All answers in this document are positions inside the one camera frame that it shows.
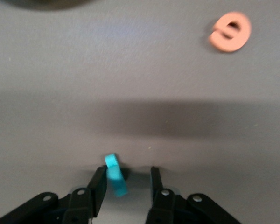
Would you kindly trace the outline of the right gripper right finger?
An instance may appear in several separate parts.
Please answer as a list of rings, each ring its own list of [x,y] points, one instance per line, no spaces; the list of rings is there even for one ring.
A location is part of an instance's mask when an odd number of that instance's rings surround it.
[[[152,207],[147,224],[240,224],[230,213],[205,194],[186,199],[162,184],[160,170],[151,167]]]

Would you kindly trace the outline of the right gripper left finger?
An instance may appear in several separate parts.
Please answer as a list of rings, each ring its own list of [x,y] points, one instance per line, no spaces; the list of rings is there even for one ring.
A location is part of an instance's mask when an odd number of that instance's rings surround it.
[[[0,224],[91,224],[107,190],[107,167],[97,168],[86,187],[59,198],[43,192],[0,218]]]

